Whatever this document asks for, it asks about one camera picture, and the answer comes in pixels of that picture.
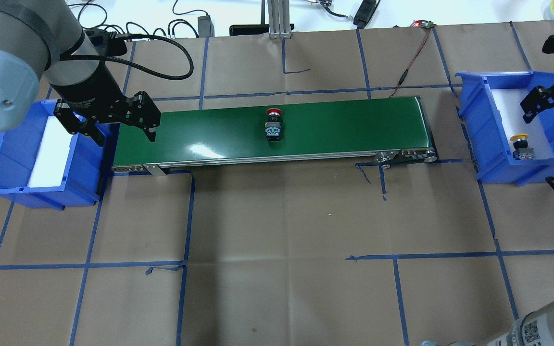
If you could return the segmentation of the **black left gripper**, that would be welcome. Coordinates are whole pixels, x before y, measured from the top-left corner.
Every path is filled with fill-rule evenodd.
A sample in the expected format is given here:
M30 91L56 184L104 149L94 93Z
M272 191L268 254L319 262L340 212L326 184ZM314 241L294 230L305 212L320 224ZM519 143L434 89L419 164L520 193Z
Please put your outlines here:
M161 111L145 91L127 97L103 62L82 82L53 88L62 99L55 104L55 118L71 135L81 134L105 145L105 135L96 122L122 123L143 131L147 139L156 142Z

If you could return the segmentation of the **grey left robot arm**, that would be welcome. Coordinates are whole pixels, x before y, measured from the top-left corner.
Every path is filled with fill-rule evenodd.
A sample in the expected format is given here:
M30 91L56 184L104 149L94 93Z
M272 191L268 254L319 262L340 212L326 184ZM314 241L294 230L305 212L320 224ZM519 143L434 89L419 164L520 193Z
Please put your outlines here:
M146 92L126 97L105 65L126 52L115 33L83 29L63 0L0 0L0 132L23 122L45 79L69 134L103 146L98 124L121 123L154 142L160 110Z

